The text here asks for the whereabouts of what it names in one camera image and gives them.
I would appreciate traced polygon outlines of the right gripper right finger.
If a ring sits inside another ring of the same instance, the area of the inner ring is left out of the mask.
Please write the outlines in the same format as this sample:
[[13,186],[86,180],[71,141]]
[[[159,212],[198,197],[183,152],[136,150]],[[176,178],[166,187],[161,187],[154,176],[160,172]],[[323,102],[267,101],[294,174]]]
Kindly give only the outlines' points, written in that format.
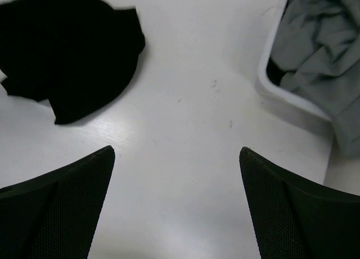
[[248,147],[239,163],[261,258],[359,258],[359,196],[317,184]]

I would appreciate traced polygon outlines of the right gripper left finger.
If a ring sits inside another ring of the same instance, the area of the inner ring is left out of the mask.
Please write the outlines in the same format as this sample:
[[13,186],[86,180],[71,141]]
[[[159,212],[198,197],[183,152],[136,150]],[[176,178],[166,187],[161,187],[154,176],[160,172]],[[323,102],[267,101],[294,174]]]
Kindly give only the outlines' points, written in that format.
[[87,258],[115,163],[106,146],[1,189],[1,258]]

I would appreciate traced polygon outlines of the black skirt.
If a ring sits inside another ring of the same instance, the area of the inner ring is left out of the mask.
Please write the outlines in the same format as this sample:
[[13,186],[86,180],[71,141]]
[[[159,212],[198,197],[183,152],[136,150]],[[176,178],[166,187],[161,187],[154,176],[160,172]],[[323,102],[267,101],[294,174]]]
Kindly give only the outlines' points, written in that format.
[[49,101],[55,124],[71,124],[121,95],[145,44],[135,8],[8,1],[1,4],[1,86],[9,96]]

